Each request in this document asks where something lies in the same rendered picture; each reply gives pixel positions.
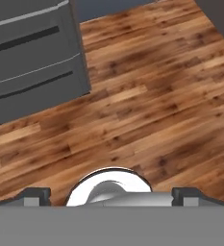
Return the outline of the grey drawer cabinet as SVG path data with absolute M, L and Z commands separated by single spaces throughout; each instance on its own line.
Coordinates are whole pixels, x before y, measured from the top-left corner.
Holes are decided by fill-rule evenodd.
M 0 0 L 0 125 L 88 93 L 74 0 Z

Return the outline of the dark grey cabinet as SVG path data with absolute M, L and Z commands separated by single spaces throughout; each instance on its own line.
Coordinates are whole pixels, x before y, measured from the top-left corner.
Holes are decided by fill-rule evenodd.
M 194 0 L 217 31 L 224 36 L 224 0 Z

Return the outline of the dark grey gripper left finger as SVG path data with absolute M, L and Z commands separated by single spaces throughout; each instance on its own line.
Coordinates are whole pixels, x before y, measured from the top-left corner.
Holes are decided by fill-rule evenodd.
M 17 195 L 0 201 L 0 206 L 48 207 L 51 189 L 49 187 L 27 187 Z

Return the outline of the grey drawer front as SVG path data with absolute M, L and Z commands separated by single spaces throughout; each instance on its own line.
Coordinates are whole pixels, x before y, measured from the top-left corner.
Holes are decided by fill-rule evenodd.
M 82 55 L 0 83 L 0 125 L 88 94 Z
M 0 83 L 79 52 L 69 0 L 0 0 Z

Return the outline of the white round domed object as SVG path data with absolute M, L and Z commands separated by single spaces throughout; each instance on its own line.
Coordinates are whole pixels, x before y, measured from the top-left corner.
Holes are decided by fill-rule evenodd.
M 68 207 L 171 207 L 170 192 L 155 192 L 136 171 L 106 167 L 84 176 L 70 191 Z

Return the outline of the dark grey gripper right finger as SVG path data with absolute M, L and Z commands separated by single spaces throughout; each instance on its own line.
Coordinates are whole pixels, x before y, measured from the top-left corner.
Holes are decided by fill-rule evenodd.
M 224 201 L 209 197 L 196 187 L 174 187 L 171 195 L 173 207 L 224 206 Z

